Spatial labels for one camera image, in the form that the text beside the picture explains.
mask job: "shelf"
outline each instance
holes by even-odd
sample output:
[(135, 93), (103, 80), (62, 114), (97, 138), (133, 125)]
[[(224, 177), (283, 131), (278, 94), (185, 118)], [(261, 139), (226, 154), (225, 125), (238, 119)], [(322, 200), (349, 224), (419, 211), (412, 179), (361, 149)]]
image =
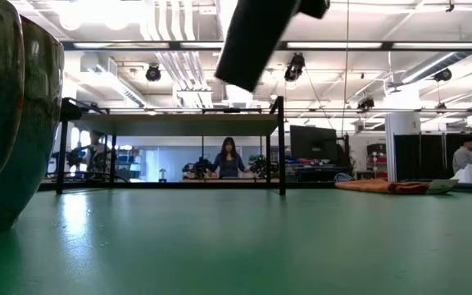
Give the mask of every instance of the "shelf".
[(268, 114), (83, 114), (74, 123), (118, 136), (266, 136), (275, 131), (276, 118)]

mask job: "black screen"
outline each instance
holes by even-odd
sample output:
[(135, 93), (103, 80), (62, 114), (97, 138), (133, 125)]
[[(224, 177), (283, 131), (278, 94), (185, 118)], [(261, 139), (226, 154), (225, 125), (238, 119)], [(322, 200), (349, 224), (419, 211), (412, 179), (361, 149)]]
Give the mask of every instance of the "black screen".
[(290, 134), (292, 157), (338, 162), (335, 129), (291, 125)]

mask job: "green tabletop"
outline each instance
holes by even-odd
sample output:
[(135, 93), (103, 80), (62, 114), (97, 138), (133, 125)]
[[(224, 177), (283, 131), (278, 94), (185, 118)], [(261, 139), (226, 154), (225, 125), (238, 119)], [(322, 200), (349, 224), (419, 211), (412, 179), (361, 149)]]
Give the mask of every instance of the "green tabletop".
[(37, 193), (0, 294), (472, 294), (472, 195)]

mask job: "wire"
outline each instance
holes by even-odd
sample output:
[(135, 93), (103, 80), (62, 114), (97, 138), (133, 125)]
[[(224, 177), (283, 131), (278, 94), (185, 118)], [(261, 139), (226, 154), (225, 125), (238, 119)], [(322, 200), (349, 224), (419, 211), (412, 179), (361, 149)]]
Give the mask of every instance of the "wire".
[(330, 118), (329, 118), (329, 117), (327, 116), (327, 114), (325, 113), (324, 106), (321, 104), (320, 97), (318, 96), (318, 93), (316, 92), (315, 85), (312, 83), (311, 75), (309, 75), (309, 70), (308, 70), (307, 68), (305, 68), (305, 72), (307, 73), (307, 78), (309, 78), (309, 83), (311, 84), (312, 91), (315, 93), (316, 100), (317, 100), (318, 103), (320, 104), (320, 109), (321, 109), (322, 111), (324, 111), (324, 116), (325, 116), (325, 118), (327, 118), (327, 121), (329, 122), (329, 127), (330, 127), (331, 129), (334, 129), (334, 128), (333, 128), (333, 125), (331, 124)]
[(343, 124), (345, 123), (345, 105), (347, 104), (347, 72), (349, 67), (349, 6), (351, 5), (351, 0), (347, 0), (347, 23), (346, 23), (346, 46), (345, 46), (345, 83), (343, 85), (343, 110), (342, 110), (342, 130), (340, 136), (343, 136)]

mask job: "woman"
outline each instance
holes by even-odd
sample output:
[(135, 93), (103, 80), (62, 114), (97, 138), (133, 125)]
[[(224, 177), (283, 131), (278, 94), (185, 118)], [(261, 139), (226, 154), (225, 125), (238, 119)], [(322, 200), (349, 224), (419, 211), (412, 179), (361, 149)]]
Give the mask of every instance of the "woman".
[(216, 156), (214, 164), (209, 169), (210, 171), (216, 171), (220, 167), (220, 178), (224, 177), (238, 177), (238, 168), (242, 172), (248, 172), (249, 169), (245, 168), (242, 158), (236, 152), (236, 144), (234, 139), (226, 138), (221, 146), (221, 152)]

